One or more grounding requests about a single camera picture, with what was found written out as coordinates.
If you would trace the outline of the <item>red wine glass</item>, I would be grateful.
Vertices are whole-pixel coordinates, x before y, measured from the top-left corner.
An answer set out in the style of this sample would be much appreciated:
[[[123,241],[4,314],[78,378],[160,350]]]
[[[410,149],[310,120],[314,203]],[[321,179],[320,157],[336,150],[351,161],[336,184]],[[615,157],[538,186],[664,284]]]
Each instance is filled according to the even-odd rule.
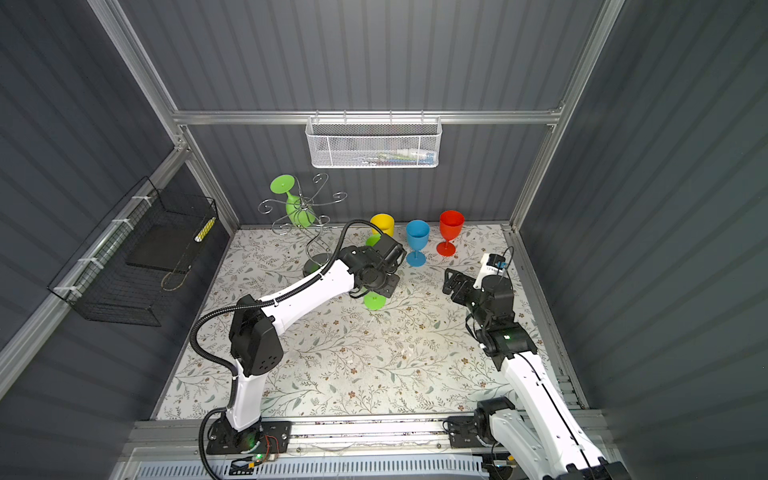
[[[465,223],[465,217],[456,210],[444,211],[439,218],[439,230],[443,238],[436,251],[443,257],[453,256],[456,252],[456,247],[452,243],[462,231]]]

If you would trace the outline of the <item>blue wine glass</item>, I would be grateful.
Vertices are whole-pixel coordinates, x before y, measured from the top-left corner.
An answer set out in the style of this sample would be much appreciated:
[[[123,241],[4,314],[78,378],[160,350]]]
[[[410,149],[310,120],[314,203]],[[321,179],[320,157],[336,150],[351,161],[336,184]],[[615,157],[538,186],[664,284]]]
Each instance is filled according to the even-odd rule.
[[[406,226],[406,236],[411,252],[406,256],[406,262],[414,268],[426,263],[423,249],[426,247],[430,235],[430,226],[423,220],[412,220]]]

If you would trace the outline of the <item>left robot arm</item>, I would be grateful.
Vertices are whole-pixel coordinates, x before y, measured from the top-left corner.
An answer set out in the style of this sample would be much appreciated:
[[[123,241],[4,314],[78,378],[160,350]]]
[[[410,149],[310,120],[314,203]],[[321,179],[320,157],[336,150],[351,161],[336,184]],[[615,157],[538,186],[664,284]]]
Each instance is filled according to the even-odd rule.
[[[229,307],[203,315],[193,325],[190,345],[201,357],[232,374],[225,407],[204,417],[198,434],[202,455],[277,454],[286,442],[262,425],[262,400],[268,374],[284,356],[281,336],[300,318],[342,294],[368,293],[389,298],[399,282],[406,256],[401,243],[383,233],[372,246],[345,247],[340,238],[328,261],[290,287],[258,300],[250,295]],[[228,338],[231,362],[203,349],[198,332],[209,320],[231,313]]]

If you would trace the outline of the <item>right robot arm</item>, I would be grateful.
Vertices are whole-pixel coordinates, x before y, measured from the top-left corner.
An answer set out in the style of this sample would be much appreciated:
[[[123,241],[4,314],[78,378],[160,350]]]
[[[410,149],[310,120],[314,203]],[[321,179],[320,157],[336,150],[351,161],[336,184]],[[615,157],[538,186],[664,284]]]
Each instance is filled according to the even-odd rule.
[[[479,438],[503,446],[527,479],[628,479],[623,463],[611,462],[579,426],[547,376],[537,347],[515,319],[514,291],[503,274],[478,280],[445,271],[443,293],[468,309],[467,330],[516,395],[478,403]]]

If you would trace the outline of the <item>yellow wine glass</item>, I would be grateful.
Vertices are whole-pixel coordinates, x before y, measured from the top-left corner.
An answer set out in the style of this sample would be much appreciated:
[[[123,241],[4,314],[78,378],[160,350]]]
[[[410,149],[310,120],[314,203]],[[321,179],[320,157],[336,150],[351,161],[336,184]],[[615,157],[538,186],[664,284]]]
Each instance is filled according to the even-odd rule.
[[[374,215],[370,221],[385,234],[389,235],[390,237],[394,236],[395,220],[391,215],[386,213],[379,213]]]

